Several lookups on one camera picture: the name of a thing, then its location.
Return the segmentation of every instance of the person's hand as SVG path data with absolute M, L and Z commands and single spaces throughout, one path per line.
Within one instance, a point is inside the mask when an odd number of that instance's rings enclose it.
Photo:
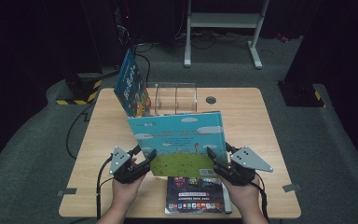
M 135 164 L 136 159 L 132 159 L 132 164 Z M 117 180 L 112 180 L 113 199 L 109 209 L 98 220 L 98 224 L 110 223 L 120 224 L 124 222 L 127 211 L 130 209 L 132 203 L 138 195 L 138 189 L 141 186 L 145 175 L 139 177 L 130 184 L 121 184 Z
M 259 190 L 252 185 L 234 186 L 224 177 L 219 176 L 225 184 L 232 203 L 238 208 L 242 216 L 242 223 L 267 223 L 258 203 Z M 260 178 L 255 175 L 253 183 L 260 185 Z

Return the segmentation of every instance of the book cover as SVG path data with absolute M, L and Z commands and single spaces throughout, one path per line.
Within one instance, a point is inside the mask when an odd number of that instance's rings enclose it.
M 173 177 L 167 180 L 165 214 L 231 213 L 219 178 Z
M 151 162 L 155 176 L 216 177 L 207 147 L 227 164 L 226 141 L 220 112 L 128 118 L 135 139 Z
M 134 55 L 128 49 L 114 88 L 115 95 L 128 117 L 140 117 L 150 112 L 150 98 Z

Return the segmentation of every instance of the blue book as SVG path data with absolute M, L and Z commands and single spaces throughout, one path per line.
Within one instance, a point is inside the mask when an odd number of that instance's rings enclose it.
M 133 135 L 151 162 L 155 176 L 216 177 L 207 147 L 227 164 L 226 140 L 220 112 L 128 118 Z
M 150 113 L 150 98 L 132 52 L 128 49 L 114 88 L 115 95 L 128 117 Z

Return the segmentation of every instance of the metal stand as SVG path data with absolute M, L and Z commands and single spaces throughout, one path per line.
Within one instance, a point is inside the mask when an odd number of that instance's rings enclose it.
M 263 67 L 258 57 L 255 45 L 266 16 L 269 0 L 264 0 L 260 13 L 192 13 L 191 0 L 188 0 L 185 67 L 191 66 L 191 27 L 222 27 L 222 28 L 254 28 L 255 33 L 252 41 L 248 41 L 249 50 L 255 63 L 256 69 Z

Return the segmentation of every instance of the wooden table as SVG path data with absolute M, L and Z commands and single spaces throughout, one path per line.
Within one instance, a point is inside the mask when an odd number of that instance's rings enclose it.
M 296 194 L 285 192 L 282 186 L 291 184 L 281 150 L 269 120 L 269 114 L 260 90 L 256 88 L 197 88 L 198 111 L 220 110 L 223 116 L 226 140 L 234 147 L 250 147 L 274 168 L 273 173 L 258 172 L 266 185 L 268 215 L 271 218 L 296 218 L 301 214 Z M 208 104 L 208 96 L 216 103 Z M 76 194 L 65 194 L 60 207 L 63 217 L 96 217 L 95 189 L 98 173 L 115 146 L 126 150 L 137 143 L 132 135 L 127 116 L 113 89 L 100 91 L 92 113 L 74 170 L 67 188 Z M 138 161 L 145 157 L 137 155 Z M 111 177 L 108 164 L 102 181 Z M 149 172 L 140 187 L 138 197 L 127 217 L 136 218 L 240 218 L 232 205 L 231 215 L 165 215 L 166 177 L 155 177 Z M 102 212 L 112 200 L 111 182 L 102 187 Z

